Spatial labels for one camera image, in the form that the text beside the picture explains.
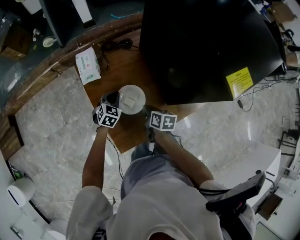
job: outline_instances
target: yellow label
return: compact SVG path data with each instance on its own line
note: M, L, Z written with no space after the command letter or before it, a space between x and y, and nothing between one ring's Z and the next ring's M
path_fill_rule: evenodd
M233 99L253 86L252 78L247 67L227 76L226 79L228 81Z

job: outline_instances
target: tissue box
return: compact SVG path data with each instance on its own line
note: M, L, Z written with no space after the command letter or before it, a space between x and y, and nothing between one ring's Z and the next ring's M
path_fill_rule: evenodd
M82 84L100 79L100 66L92 47L76 55L76 65Z

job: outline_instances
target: white t-shirt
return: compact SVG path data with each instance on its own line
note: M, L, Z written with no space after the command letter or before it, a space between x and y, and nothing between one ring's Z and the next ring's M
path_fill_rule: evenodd
M200 187L224 189L213 180ZM84 187L74 202L67 239L101 239L101 233L94 236L99 228L106 230L108 240L148 240L154 233L175 240L230 239L217 214L206 210L207 201L196 188L172 174L160 173L140 180L113 215L112 205L98 187ZM248 206L241 217L254 238L253 210Z

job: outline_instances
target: white plate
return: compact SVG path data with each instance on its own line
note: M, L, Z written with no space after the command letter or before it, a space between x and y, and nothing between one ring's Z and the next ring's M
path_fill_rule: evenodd
M146 103L146 96L142 89L135 85L126 85L119 90L120 93L120 103L119 108L122 110L123 113L128 115L137 114L140 112L145 103ZM124 101L130 101L131 103L134 102L133 106L128 106L124 103Z

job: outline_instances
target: white cylinder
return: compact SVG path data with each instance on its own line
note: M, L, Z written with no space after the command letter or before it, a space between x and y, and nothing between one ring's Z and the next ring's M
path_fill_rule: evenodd
M49 224L47 233L56 240L66 240L68 222L63 219L55 219Z
M18 179L7 188L8 195L18 207L23 207L32 198L35 191L36 186L29 178Z

